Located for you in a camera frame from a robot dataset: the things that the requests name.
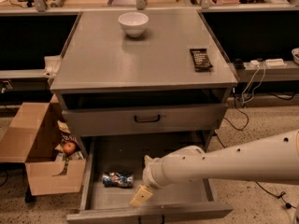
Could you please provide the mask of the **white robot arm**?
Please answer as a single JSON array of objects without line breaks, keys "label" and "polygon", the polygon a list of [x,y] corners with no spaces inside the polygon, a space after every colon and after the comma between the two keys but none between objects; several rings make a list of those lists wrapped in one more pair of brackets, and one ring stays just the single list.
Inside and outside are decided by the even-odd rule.
[{"label": "white robot arm", "polygon": [[138,207],[156,189],[200,179],[225,179],[296,185],[299,182],[299,131],[205,152],[187,146],[161,158],[144,157],[145,168],[130,205]]}]

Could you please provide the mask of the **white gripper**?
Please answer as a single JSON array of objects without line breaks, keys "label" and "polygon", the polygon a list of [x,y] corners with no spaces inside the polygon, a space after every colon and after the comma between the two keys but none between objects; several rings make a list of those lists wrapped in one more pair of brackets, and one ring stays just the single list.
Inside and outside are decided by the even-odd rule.
[{"label": "white gripper", "polygon": [[140,185],[136,189],[136,192],[130,201],[131,206],[138,207],[149,200],[153,195],[151,189],[162,189],[164,187],[163,183],[158,181],[158,177],[155,175],[155,172],[161,168],[159,160],[159,158],[152,158],[149,155],[144,157],[145,167],[142,173],[142,180],[145,186]]}]

